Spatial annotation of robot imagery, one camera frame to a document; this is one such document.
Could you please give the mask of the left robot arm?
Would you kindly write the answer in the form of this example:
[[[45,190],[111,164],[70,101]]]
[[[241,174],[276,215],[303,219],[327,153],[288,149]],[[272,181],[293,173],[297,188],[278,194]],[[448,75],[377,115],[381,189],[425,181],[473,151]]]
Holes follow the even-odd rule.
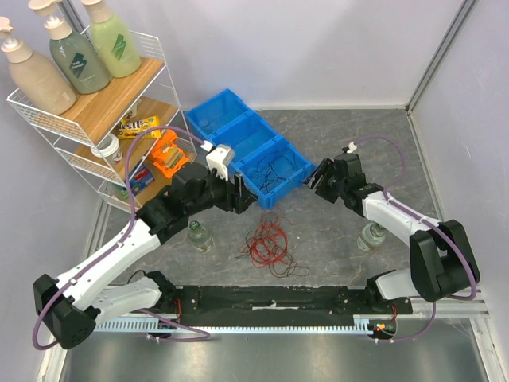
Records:
[[[199,163],[184,165],[172,183],[132,213],[126,227],[94,255],[56,278],[43,274],[36,279],[34,348],[48,348],[38,341],[42,326],[54,336],[55,345],[72,349],[102,321],[133,310],[171,310],[174,286],[159,272],[130,286],[106,287],[131,264],[186,229],[191,216],[214,207],[241,214],[257,199],[240,173],[222,179],[216,170]]]

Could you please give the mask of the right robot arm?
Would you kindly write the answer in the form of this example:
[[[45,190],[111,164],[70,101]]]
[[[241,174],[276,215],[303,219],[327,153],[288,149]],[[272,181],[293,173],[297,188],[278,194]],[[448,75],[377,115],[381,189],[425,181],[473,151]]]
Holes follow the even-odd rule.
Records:
[[[346,208],[381,225],[409,248],[409,269],[371,278],[372,288],[363,299],[371,312],[382,313],[394,299],[414,295],[436,302],[459,298],[460,291],[469,289],[469,297],[476,296],[480,271],[464,226],[422,215],[381,185],[368,182],[358,154],[323,159],[305,184],[326,201],[342,200]]]

